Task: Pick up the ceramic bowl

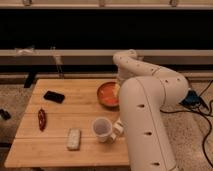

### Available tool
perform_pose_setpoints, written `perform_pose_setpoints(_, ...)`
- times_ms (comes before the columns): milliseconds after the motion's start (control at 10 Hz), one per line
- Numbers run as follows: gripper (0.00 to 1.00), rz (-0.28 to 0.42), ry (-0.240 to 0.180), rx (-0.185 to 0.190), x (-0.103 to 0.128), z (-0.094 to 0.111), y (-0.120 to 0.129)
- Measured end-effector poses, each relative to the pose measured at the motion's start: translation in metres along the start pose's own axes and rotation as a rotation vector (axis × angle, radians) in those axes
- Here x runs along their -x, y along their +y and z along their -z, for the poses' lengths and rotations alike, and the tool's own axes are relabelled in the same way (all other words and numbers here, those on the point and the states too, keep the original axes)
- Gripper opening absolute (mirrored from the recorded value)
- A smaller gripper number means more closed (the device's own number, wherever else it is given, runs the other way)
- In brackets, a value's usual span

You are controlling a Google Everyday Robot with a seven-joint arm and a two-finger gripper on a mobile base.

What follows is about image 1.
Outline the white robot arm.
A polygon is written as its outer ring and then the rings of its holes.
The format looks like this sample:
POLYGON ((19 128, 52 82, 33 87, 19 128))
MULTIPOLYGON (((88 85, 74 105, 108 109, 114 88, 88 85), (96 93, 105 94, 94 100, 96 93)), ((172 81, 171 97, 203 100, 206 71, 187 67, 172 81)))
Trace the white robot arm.
POLYGON ((131 171, 179 171, 160 109, 186 97, 187 79, 142 61, 134 50, 115 53, 113 62, 118 67, 120 118, 131 171))

